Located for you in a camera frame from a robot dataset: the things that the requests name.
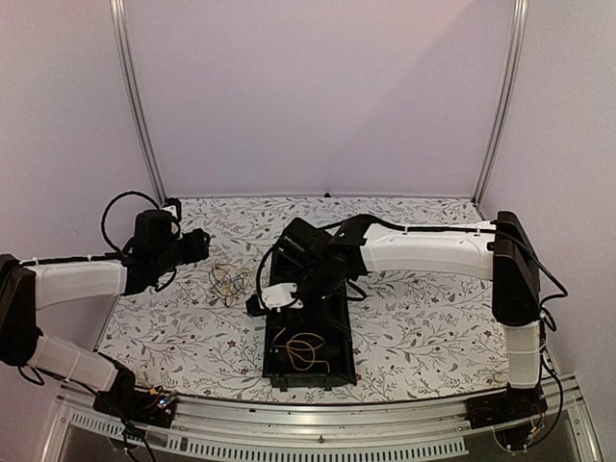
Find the aluminium corner post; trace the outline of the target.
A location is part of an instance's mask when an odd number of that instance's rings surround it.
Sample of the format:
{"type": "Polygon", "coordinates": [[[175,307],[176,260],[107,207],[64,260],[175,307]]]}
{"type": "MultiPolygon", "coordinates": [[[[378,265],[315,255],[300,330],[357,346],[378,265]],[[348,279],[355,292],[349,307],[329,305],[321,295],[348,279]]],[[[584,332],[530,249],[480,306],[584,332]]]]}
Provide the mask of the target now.
{"type": "Polygon", "coordinates": [[[120,70],[141,150],[141,156],[154,197],[162,203],[167,199],[167,194],[141,100],[138,76],[131,49],[125,2],[122,0],[111,0],[109,4],[120,70]]]}
{"type": "Polygon", "coordinates": [[[529,2],[527,0],[516,0],[513,3],[511,28],[505,54],[498,104],[473,194],[473,203],[477,208],[481,207],[485,199],[500,150],[524,49],[528,5],[529,2]]]}

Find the black three-compartment bin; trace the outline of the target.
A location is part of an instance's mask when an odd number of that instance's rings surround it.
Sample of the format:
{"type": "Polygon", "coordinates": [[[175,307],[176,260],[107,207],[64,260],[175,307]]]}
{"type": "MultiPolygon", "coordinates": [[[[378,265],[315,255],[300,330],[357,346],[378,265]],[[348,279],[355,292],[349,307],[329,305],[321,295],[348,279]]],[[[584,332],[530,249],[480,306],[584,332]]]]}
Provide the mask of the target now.
{"type": "MultiPolygon", "coordinates": [[[[273,246],[267,287],[294,283],[293,270],[317,266],[339,269],[334,261],[325,264],[325,247],[331,235],[297,218],[273,246]]],[[[357,384],[351,327],[288,325],[288,309],[266,315],[263,377],[282,392],[292,388],[336,387],[357,384]]]]}

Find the left aluminium corner post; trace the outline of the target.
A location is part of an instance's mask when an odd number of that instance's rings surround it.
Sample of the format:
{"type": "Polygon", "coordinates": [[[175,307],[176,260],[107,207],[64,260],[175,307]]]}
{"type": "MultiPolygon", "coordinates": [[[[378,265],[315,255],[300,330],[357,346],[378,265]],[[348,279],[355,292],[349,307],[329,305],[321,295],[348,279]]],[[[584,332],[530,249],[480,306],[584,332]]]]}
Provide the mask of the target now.
{"type": "Polygon", "coordinates": [[[154,197],[162,203],[167,199],[167,194],[141,100],[138,76],[131,49],[125,2],[122,0],[111,0],[109,4],[120,70],[141,150],[141,156],[154,197]]]}

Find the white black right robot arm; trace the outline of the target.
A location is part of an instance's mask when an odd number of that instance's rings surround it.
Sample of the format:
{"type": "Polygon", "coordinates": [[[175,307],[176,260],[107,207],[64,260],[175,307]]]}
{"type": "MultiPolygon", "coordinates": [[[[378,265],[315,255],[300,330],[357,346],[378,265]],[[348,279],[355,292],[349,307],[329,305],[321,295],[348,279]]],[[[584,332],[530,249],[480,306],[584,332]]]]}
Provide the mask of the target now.
{"type": "Polygon", "coordinates": [[[494,398],[471,398],[471,416],[492,423],[544,413],[541,387],[545,330],[552,316],[540,295],[540,262],[518,217],[459,226],[403,225],[357,215],[315,227],[287,225],[273,247],[271,280],[262,304],[273,309],[321,307],[346,282],[385,270],[455,273],[493,283],[492,314],[503,328],[509,378],[494,398]]]}

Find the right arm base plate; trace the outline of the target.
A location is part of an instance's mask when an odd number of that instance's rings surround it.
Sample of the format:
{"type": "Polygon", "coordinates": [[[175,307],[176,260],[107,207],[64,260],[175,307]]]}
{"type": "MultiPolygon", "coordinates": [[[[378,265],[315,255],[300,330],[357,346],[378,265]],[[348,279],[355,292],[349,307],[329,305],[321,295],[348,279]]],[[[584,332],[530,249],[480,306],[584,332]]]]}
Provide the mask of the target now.
{"type": "Polygon", "coordinates": [[[507,385],[502,392],[468,398],[464,404],[466,420],[472,429],[506,424],[543,414],[548,410],[541,385],[529,389],[517,389],[507,385]]]}

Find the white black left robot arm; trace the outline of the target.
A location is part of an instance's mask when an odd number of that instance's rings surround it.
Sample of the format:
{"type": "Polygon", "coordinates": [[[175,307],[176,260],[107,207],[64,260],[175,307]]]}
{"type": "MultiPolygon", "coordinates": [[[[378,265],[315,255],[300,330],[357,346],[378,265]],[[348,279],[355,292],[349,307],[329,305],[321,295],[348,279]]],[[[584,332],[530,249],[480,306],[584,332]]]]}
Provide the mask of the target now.
{"type": "Polygon", "coordinates": [[[1,257],[1,361],[75,382],[111,412],[136,417],[143,408],[136,378],[126,367],[100,353],[46,335],[38,311],[101,296],[138,295],[166,288],[180,266],[209,256],[211,237],[200,228],[181,228],[182,204],[172,198],[154,203],[135,218],[133,236],[108,253],[52,259],[1,257]]]}

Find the right aluminium corner post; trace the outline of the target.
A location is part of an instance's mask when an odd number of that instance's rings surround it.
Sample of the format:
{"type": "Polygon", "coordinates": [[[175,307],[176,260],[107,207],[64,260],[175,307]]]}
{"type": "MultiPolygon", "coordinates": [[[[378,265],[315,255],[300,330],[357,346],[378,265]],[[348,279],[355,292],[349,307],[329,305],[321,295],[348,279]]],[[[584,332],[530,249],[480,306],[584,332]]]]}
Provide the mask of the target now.
{"type": "Polygon", "coordinates": [[[485,199],[500,150],[524,49],[528,5],[529,2],[527,0],[516,0],[513,3],[511,28],[505,54],[498,104],[473,194],[473,203],[477,208],[481,207],[485,199]]]}

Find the aluminium front rail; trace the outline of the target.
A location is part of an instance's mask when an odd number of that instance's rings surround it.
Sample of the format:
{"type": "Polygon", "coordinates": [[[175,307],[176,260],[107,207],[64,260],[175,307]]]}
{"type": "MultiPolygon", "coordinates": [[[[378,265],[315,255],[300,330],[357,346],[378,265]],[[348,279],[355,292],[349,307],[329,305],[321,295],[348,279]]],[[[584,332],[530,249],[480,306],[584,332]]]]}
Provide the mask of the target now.
{"type": "Polygon", "coordinates": [[[603,461],[576,378],[543,383],[549,410],[530,449],[505,434],[517,420],[474,427],[466,398],[361,404],[264,404],[180,398],[170,427],[141,439],[97,413],[92,397],[64,386],[42,450],[45,461],[603,461]]]}

